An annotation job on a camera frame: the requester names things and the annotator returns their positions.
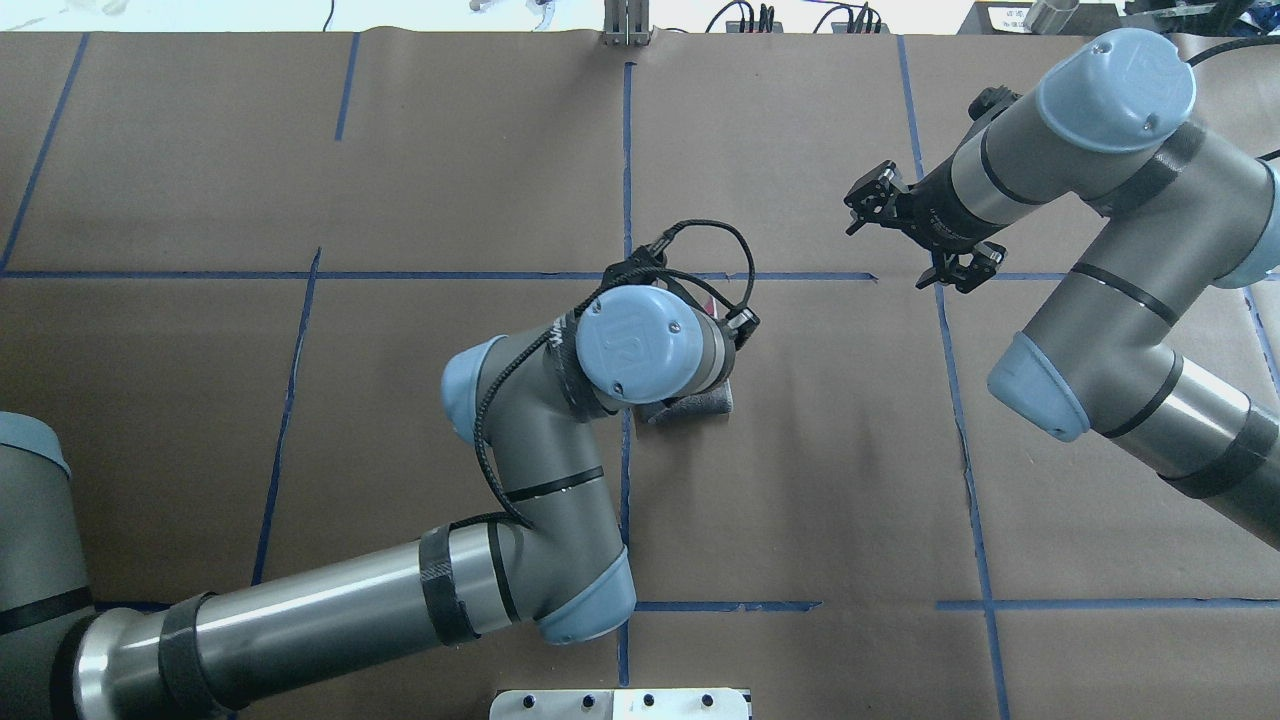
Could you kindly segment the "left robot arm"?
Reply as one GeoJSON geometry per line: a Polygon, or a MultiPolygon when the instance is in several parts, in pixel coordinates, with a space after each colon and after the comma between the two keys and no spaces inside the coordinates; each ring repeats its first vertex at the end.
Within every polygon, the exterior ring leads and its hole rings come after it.
{"type": "Polygon", "coordinates": [[[454,355],[442,402],[500,505],[420,538],[159,612],[99,611],[54,430],[3,414],[3,716],[215,719],[524,621],[593,641],[636,603],[591,423],[710,393],[758,328],[655,260],[579,306],[454,355]]]}

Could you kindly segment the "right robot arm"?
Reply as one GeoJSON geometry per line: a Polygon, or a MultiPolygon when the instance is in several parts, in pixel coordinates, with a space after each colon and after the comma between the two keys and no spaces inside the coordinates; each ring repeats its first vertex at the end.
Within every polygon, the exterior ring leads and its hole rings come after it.
{"type": "Polygon", "coordinates": [[[1277,265],[1277,169],[1204,128],[1178,47],[1111,29],[1025,95],[988,88],[960,145],[914,184],[883,161],[845,196],[851,229],[931,256],[918,288],[992,279],[1000,231],[1073,193],[1096,240],[1011,340],[986,384],[1064,443],[1093,432],[1254,538],[1277,546],[1277,413],[1185,357],[1171,329],[1210,287],[1277,265]]]}

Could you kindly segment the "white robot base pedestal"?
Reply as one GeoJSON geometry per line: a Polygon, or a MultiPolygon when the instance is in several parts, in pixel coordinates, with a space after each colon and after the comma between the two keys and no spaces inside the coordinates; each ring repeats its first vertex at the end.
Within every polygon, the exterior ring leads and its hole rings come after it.
{"type": "Polygon", "coordinates": [[[749,691],[730,687],[500,692],[489,719],[753,719],[749,691]]]}

